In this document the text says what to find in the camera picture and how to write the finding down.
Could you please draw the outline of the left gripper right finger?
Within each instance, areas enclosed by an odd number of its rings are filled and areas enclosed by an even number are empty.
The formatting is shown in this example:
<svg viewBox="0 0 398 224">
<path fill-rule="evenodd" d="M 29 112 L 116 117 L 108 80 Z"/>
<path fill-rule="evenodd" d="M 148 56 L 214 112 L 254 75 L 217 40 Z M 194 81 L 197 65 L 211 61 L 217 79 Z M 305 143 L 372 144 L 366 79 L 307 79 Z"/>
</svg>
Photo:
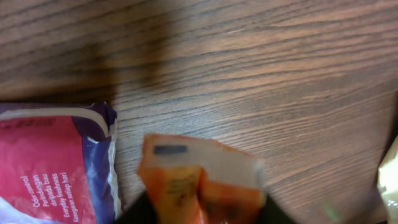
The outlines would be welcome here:
<svg viewBox="0 0 398 224">
<path fill-rule="evenodd" d="M 259 211 L 259 224 L 295 224 L 295 222 L 270 195 L 267 195 L 265 205 Z"/>
</svg>

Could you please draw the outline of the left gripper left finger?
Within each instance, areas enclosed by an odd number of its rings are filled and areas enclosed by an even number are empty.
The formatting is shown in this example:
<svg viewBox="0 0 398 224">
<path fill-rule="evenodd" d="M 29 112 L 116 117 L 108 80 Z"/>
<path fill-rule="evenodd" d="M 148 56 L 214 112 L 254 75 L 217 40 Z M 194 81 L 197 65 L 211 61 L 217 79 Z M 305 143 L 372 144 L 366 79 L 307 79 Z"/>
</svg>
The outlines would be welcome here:
<svg viewBox="0 0 398 224">
<path fill-rule="evenodd" d="M 155 208 L 147 192 L 143 192 L 113 224 L 158 224 Z"/>
</svg>

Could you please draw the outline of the small orange sachet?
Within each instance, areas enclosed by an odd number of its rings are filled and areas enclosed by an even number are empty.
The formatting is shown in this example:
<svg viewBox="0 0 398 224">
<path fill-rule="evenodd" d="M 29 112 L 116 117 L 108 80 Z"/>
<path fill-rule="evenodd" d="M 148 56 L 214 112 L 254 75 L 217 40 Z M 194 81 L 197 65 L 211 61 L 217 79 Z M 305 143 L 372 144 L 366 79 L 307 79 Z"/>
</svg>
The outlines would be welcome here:
<svg viewBox="0 0 398 224">
<path fill-rule="evenodd" d="M 158 223 L 255 223 L 264 162 L 214 139 L 146 134 L 138 175 Z"/>
</svg>

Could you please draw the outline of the red purple pad packet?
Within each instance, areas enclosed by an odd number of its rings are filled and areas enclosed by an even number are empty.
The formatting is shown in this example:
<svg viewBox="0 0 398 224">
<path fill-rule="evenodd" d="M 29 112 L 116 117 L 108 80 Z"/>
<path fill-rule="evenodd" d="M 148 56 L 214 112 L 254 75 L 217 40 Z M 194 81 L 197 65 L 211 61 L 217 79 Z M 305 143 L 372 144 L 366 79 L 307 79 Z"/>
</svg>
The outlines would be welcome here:
<svg viewBox="0 0 398 224">
<path fill-rule="evenodd" d="M 114 222 L 117 123 L 106 103 L 2 103 L 1 222 Z"/>
</svg>

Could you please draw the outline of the orange yellow snack bag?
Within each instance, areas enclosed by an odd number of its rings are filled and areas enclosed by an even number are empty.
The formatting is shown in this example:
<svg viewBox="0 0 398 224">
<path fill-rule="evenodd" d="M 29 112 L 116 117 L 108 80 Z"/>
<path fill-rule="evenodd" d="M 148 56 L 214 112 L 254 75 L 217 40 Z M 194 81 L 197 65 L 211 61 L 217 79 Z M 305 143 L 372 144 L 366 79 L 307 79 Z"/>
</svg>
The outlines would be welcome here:
<svg viewBox="0 0 398 224">
<path fill-rule="evenodd" d="M 387 223 L 397 224 L 397 190 L 398 190 L 398 139 L 387 151 L 378 168 L 377 189 L 387 210 Z"/>
</svg>

